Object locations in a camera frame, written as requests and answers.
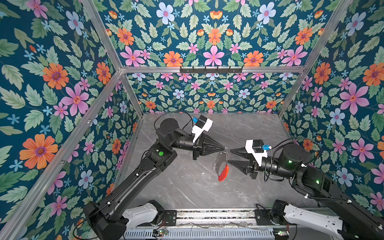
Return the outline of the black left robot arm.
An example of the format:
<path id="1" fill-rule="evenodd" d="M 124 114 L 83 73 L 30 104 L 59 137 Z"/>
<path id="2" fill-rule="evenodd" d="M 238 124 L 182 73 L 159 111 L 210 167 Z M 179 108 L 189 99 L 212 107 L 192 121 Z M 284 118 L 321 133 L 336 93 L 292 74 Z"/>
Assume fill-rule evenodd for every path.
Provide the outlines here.
<path id="1" fill-rule="evenodd" d="M 127 229 L 142 224 L 164 223 L 164 208 L 155 200 L 128 208 L 133 199 L 154 178 L 165 171 L 177 158 L 177 149 L 192 152 L 193 160 L 223 152 L 225 147 L 207 135 L 213 121 L 203 115 L 191 120 L 191 133 L 179 127 L 177 120 L 167 118 L 156 129 L 155 143 L 144 152 L 135 170 L 110 194 L 98 203 L 90 202 L 84 207 L 88 222 L 100 240 L 119 240 Z"/>

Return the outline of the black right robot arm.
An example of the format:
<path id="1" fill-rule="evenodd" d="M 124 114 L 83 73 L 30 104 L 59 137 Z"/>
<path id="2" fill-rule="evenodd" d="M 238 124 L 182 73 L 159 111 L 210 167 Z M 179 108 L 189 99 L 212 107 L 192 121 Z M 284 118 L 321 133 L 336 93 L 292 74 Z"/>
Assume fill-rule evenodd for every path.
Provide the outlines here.
<path id="1" fill-rule="evenodd" d="M 311 154 L 295 143 L 276 147 L 280 156 L 269 156 L 271 146 L 261 140 L 249 140 L 244 148 L 232 149 L 244 161 L 229 163 L 255 179 L 263 173 L 291 180 L 291 187 L 306 199 L 323 204 L 335 213 L 326 216 L 276 200 L 270 212 L 272 220 L 286 221 L 325 233 L 337 240 L 382 240 L 384 220 L 360 206 L 343 193 L 339 186 L 321 170 L 310 167 Z"/>

